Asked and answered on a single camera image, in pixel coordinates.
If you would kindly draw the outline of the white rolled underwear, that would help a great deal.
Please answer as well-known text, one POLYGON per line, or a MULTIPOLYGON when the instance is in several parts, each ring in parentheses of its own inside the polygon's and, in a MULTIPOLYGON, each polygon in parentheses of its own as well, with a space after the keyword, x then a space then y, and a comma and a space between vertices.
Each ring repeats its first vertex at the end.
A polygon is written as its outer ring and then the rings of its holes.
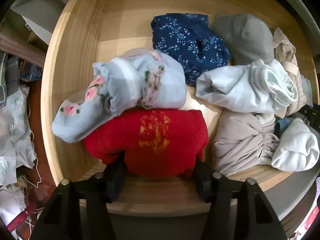
POLYGON ((313 168, 318 160, 316 135, 301 118, 295 118, 282 133, 271 166, 285 172, 300 172, 313 168))

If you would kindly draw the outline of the beige taupe underwear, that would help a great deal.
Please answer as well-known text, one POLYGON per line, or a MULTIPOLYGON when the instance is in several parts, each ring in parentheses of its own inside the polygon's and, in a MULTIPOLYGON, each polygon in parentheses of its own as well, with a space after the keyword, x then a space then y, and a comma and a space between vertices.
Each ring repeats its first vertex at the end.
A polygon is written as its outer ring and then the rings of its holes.
POLYGON ((231 175, 256 165, 271 165, 279 138, 274 114, 224 110, 212 146, 213 169, 231 175))

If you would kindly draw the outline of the cream beige strappy underwear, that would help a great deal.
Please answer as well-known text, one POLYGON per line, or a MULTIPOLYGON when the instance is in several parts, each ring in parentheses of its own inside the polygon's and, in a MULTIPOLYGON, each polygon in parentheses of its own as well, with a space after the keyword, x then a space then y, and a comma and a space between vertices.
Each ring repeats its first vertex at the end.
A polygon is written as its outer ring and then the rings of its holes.
POLYGON ((296 102, 289 105, 286 109, 281 109, 276 113, 278 117, 284 118, 298 112, 304 105, 306 105, 307 97, 303 92, 301 75, 296 59, 296 48, 280 28, 276 28, 273 32, 273 47, 276 60, 279 61, 287 71, 288 76, 291 78, 298 92, 296 102))

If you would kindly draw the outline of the grey underwear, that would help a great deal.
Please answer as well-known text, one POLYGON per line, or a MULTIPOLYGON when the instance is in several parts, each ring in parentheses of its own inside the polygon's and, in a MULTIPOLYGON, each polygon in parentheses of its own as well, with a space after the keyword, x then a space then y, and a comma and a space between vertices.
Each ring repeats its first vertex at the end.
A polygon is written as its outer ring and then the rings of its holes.
POLYGON ((216 15, 212 31, 224 41, 237 65, 274 60, 272 33, 266 23, 253 15, 216 15))

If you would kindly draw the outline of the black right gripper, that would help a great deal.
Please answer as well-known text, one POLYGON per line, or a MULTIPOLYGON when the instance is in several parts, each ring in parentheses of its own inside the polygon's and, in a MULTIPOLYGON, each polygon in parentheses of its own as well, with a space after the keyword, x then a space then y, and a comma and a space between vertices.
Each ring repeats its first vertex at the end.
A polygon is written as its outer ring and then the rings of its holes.
POLYGON ((313 104, 312 107, 305 105, 299 111, 310 122, 310 126, 320 133, 320 105, 313 104))

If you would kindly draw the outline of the red underwear with gold print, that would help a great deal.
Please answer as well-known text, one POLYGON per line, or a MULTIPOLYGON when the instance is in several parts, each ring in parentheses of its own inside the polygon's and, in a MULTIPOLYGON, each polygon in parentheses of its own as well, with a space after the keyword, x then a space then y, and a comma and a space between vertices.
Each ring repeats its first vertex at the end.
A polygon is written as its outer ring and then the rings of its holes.
POLYGON ((130 173, 148 178, 189 177, 203 158, 209 135, 199 110, 125 111, 83 139, 105 165, 120 153, 130 173))

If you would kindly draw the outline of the wooden drawer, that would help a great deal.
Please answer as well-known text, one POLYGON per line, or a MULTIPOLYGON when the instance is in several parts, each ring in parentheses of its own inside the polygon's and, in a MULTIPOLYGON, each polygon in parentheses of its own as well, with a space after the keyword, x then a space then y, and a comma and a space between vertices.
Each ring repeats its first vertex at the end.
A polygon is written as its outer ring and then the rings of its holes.
MULTIPOLYGON (((271 27, 280 27, 297 48, 301 74, 311 81, 313 102, 319 88, 311 48, 298 21, 276 0, 69 0, 54 29, 42 78, 41 122, 43 141, 56 185, 64 179, 83 180, 104 165, 81 143, 67 144, 52 133, 53 117, 63 100, 86 89, 93 79, 93 62, 107 62, 139 47, 152 48, 150 23, 167 12, 216 14, 249 13, 271 27)), ((308 192, 319 174, 319 164, 304 172, 280 172, 255 166, 230 176, 254 178, 283 219, 308 192)), ((209 211, 193 183, 180 178, 150 180, 129 176, 109 213, 140 217, 187 216, 209 211)))

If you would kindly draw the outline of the white floral fabric pile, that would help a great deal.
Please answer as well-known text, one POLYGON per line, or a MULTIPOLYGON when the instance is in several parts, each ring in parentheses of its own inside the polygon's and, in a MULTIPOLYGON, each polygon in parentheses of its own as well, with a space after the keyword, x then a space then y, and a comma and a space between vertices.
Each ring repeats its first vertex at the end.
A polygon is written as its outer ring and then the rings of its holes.
POLYGON ((33 168, 36 159, 27 114, 29 87, 19 85, 1 108, 1 185, 17 182, 16 168, 33 168))

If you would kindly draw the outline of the pale blue underwear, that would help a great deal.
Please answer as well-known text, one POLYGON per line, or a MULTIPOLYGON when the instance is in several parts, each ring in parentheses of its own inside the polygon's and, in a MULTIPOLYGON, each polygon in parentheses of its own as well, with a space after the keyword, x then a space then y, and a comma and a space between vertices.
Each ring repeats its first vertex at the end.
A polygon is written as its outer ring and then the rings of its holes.
POLYGON ((297 102, 298 90, 279 61, 259 59, 202 73, 196 97, 233 112, 276 113, 297 102))

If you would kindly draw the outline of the navy floral underwear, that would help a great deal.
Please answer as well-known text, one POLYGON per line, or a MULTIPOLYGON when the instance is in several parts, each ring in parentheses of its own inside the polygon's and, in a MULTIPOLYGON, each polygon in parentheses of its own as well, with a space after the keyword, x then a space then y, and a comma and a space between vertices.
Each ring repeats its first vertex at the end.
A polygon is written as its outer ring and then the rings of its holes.
POLYGON ((202 73, 226 66, 231 59, 224 41, 210 30, 207 15, 159 15, 153 18, 151 28, 153 48, 182 65, 190 87, 196 86, 202 73))

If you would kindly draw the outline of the light blue floral underwear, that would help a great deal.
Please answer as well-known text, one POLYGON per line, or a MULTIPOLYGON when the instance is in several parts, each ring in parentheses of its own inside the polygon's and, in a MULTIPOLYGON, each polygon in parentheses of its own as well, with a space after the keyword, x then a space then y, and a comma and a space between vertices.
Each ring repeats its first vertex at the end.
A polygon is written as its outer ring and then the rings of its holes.
POLYGON ((52 130, 63 141, 74 143, 130 108, 180 109, 186 97, 180 63, 158 50, 132 49, 93 64, 93 80, 61 104, 52 130))

